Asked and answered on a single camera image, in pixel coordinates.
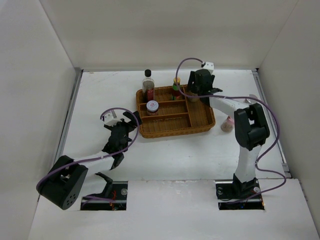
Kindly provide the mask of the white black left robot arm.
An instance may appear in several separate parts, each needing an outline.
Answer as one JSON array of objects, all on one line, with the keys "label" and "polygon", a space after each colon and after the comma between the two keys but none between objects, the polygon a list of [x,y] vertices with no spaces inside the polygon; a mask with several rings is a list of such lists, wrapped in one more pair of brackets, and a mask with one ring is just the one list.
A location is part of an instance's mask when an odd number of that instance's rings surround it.
[{"label": "white black left robot arm", "polygon": [[100,115],[103,126],[110,131],[107,143],[101,151],[91,156],[73,159],[62,155],[50,171],[36,185],[37,192],[62,210],[67,210],[81,193],[82,186],[88,174],[94,174],[105,179],[95,187],[95,193],[87,194],[87,201],[106,201],[112,195],[112,179],[94,170],[94,166],[107,171],[114,170],[125,158],[124,153],[135,142],[130,138],[132,131],[137,131],[142,120],[138,111],[121,108],[124,118],[118,118],[113,107]]}]

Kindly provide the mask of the dark cap pepper bottle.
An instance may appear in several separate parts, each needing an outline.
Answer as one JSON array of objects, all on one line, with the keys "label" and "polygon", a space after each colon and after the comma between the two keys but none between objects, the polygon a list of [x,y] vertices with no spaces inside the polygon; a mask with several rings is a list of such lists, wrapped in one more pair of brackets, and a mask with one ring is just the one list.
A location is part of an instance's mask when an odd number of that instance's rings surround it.
[{"label": "dark cap pepper bottle", "polygon": [[191,91],[191,90],[189,90],[188,92],[187,92],[187,95],[188,95],[188,97],[187,97],[187,100],[190,102],[190,103],[196,103],[196,102],[198,102],[199,101],[199,97],[198,97],[198,93],[197,92],[193,92],[193,91]]}]

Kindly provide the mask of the grey lid sauce jar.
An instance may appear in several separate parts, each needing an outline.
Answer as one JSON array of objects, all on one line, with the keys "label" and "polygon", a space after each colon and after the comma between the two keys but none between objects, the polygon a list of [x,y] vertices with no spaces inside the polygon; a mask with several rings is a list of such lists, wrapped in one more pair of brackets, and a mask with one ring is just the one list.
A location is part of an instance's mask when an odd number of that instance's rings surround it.
[{"label": "grey lid sauce jar", "polygon": [[156,100],[150,100],[146,103],[146,112],[148,116],[155,116],[158,114],[159,103]]}]

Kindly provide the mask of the pink lid spice jar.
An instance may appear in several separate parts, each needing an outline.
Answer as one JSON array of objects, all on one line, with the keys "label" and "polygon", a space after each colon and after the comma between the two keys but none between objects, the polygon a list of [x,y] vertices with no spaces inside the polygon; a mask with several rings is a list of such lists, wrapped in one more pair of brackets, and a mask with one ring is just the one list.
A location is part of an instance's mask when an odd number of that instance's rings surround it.
[{"label": "pink lid spice jar", "polygon": [[235,127],[234,119],[228,116],[220,126],[220,129],[225,133],[230,133],[233,131],[234,127]]}]

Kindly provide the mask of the yellow cap sauce bottle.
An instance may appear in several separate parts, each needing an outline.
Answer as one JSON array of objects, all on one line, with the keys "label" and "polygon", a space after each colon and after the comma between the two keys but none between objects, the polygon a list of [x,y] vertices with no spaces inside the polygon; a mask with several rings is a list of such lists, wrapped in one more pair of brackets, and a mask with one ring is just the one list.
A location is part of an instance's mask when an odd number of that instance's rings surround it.
[{"label": "yellow cap sauce bottle", "polygon": [[171,99],[173,101],[181,99],[181,93],[179,91],[180,81],[181,80],[179,77],[175,77],[173,79],[173,84],[172,84],[172,89],[171,89]]}]

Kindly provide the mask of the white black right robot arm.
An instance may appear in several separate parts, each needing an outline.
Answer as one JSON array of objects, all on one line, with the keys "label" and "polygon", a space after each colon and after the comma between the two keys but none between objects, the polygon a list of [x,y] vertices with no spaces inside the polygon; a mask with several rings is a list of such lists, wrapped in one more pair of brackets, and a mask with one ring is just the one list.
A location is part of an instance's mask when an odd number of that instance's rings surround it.
[{"label": "white black right robot arm", "polygon": [[214,79],[215,76],[207,69],[191,71],[187,88],[201,102],[233,119],[235,139],[239,144],[238,164],[232,183],[216,184],[216,195],[224,201],[246,199],[258,187],[255,163],[270,136],[270,129],[260,104],[249,105],[230,97],[215,96],[222,90],[213,87]]}]

